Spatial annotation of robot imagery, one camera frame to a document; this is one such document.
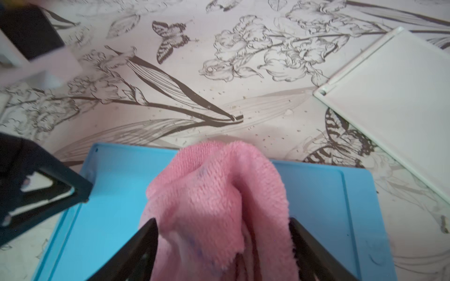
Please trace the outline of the white drawing tablet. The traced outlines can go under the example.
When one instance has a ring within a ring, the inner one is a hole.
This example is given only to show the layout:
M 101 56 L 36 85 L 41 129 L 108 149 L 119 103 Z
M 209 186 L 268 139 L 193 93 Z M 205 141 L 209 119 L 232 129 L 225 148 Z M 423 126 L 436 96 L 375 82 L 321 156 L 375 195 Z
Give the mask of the white drawing tablet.
M 315 97 L 442 199 L 450 198 L 450 55 L 398 27 Z
M 82 67 L 68 47 L 53 50 L 25 63 L 23 66 L 1 70 L 1 85 L 11 86 L 18 82 L 32 88 L 56 89 L 76 78 Z

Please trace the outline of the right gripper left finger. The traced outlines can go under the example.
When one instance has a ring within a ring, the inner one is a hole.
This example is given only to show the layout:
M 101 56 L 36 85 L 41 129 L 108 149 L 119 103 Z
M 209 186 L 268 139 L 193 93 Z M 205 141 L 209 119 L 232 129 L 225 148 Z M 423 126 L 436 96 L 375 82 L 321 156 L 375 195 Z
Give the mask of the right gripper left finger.
M 158 249 L 158 225 L 155 218 L 144 226 L 88 281 L 148 281 Z

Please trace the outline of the pink cloth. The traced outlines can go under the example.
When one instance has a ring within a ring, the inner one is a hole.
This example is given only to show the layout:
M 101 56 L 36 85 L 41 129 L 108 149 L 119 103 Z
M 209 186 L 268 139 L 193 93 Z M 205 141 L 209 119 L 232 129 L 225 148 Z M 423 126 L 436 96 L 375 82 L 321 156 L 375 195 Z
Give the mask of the pink cloth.
M 255 146 L 188 146 L 146 197 L 141 222 L 159 232 L 153 281 L 298 280 L 285 186 Z

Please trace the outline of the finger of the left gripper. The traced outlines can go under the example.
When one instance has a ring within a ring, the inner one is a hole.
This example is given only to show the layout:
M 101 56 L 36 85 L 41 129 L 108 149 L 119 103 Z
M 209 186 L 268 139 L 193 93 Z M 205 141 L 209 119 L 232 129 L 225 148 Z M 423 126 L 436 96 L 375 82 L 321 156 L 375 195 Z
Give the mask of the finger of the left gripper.
M 26 191 L 34 173 L 49 187 Z M 89 199 L 93 184 L 32 140 L 1 134 L 1 244 Z

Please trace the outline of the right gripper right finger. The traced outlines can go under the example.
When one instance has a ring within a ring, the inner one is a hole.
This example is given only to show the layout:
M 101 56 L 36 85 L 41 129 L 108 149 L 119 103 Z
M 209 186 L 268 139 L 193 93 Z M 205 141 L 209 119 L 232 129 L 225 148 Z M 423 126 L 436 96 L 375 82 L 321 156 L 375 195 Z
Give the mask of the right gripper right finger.
M 294 256 L 301 281 L 356 281 L 328 250 L 295 218 L 289 219 Z

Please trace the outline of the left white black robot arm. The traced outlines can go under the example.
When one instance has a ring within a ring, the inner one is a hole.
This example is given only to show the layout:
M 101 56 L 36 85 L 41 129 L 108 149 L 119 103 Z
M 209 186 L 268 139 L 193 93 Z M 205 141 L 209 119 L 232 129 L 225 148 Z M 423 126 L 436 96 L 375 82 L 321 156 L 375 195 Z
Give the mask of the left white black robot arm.
M 1 2 L 1 85 L 46 89 L 76 77 L 80 64 L 47 15 L 25 1 Z M 1 244 L 89 199 L 93 185 L 32 140 L 1 134 Z

